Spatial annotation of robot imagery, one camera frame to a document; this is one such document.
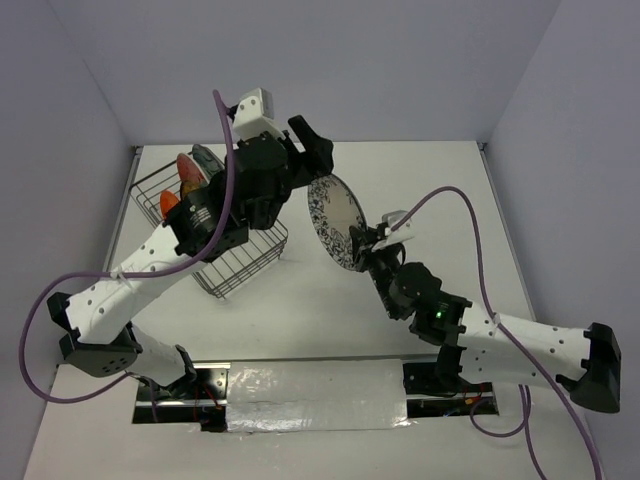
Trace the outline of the blue white floral plate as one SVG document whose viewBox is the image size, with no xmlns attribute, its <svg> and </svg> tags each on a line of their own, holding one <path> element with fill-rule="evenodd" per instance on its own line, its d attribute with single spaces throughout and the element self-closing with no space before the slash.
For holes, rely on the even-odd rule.
<svg viewBox="0 0 640 480">
<path fill-rule="evenodd" d="M 314 230 L 326 252 L 342 268 L 356 271 L 351 228 L 364 230 L 366 218 L 355 194 L 331 174 L 308 186 L 307 204 Z"/>
</svg>

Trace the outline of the red teal floral plate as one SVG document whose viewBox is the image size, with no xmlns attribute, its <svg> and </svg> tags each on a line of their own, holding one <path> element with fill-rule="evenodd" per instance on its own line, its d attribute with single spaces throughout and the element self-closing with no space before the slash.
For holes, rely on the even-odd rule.
<svg viewBox="0 0 640 480">
<path fill-rule="evenodd" d="M 179 178 L 182 182 L 190 182 L 196 186 L 207 184 L 207 179 L 197 163 L 187 154 L 180 153 L 176 158 Z"/>
</svg>

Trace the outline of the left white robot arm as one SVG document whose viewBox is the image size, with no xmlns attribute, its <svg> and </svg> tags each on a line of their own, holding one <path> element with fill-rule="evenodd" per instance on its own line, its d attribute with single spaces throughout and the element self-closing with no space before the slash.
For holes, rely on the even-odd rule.
<svg viewBox="0 0 640 480">
<path fill-rule="evenodd" d="M 96 378 L 127 372 L 176 399 L 195 389 L 197 373 L 186 349 L 143 332 L 134 317 L 175 283 L 239 247 L 252 230 L 269 230 L 291 192 L 328 176 L 333 144 L 306 120 L 288 133 L 261 127 L 224 159 L 195 145 L 176 160 L 178 199 L 161 196 L 163 219 L 152 235 L 109 275 L 74 295 L 47 300 L 64 336 L 64 360 Z"/>
</svg>

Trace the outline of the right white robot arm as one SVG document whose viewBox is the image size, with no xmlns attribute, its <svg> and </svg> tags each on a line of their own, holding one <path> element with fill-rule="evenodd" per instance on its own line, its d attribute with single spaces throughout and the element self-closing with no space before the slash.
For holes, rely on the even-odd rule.
<svg viewBox="0 0 640 480">
<path fill-rule="evenodd" d="M 620 411 L 621 350 L 613 329 L 557 327 L 491 316 L 477 302 L 443 290 L 420 262 L 402 262 L 401 244 L 379 247 L 379 231 L 349 229 L 353 260 L 368 272 L 388 316 L 437 347 L 437 384 L 446 391 L 482 383 L 558 389 L 595 412 Z"/>
</svg>

